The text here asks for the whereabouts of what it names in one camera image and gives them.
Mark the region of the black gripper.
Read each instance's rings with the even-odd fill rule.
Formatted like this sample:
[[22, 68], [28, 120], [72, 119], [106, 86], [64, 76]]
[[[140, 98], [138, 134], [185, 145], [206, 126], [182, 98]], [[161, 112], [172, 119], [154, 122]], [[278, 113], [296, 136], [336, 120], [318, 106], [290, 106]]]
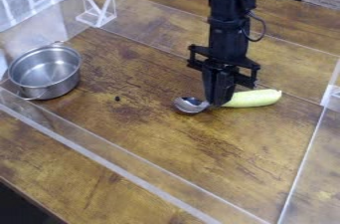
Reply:
[[[249, 33], [249, 19], [221, 21], [212, 17], [209, 24], [208, 46], [189, 45], [189, 58], [186, 65], [201, 70], [205, 100], [216, 107], [222, 106], [232, 98], [234, 83], [253, 89], [256, 87], [256, 74], [260, 65], [245, 57], [248, 49], [246, 34]], [[200, 54], [218, 64], [242, 67], [250, 70], [250, 76], [236, 72], [236, 69], [213, 71], [201, 68], [202, 61], [194, 58]]]

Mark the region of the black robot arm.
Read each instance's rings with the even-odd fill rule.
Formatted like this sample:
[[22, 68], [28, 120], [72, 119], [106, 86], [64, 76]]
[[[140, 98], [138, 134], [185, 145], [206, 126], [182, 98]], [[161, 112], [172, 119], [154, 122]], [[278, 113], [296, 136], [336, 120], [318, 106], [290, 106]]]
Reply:
[[186, 65], [201, 71], [205, 100], [220, 107], [230, 101], [237, 85], [254, 88], [260, 65], [246, 58], [246, 49], [256, 0], [208, 0], [208, 5], [208, 46], [188, 46]]

